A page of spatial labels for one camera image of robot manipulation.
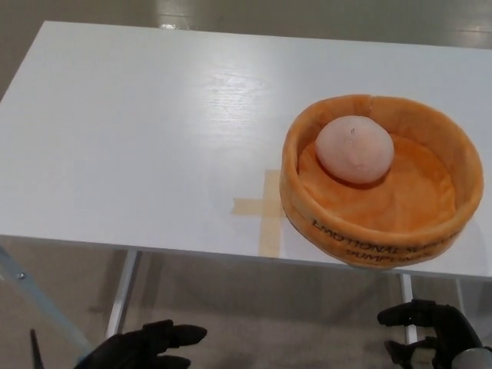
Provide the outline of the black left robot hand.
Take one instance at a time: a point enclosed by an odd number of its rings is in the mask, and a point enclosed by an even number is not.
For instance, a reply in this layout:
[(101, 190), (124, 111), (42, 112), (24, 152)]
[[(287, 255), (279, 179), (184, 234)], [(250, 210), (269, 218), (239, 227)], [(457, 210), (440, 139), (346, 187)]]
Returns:
[(177, 349), (200, 343), (208, 330), (192, 324), (175, 324), (172, 320), (145, 324), (137, 331), (111, 336), (83, 358), (77, 368), (188, 368), (186, 357), (168, 355)]

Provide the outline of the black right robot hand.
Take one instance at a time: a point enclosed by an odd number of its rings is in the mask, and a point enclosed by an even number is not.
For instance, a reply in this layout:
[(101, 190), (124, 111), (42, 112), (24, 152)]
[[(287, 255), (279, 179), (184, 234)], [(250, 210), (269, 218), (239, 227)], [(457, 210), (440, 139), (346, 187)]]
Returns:
[(486, 360), (480, 360), (479, 368), (491, 367), (491, 348), (482, 344), (476, 331), (456, 307), (434, 301), (413, 299), (410, 302), (389, 307), (377, 315), (380, 324), (393, 326), (431, 327), (435, 336), (411, 344), (385, 341), (384, 346), (394, 364), (412, 368), (412, 359), (418, 349), (435, 352), (431, 360), (433, 368), (459, 368), (458, 357), (470, 351), (483, 351)]

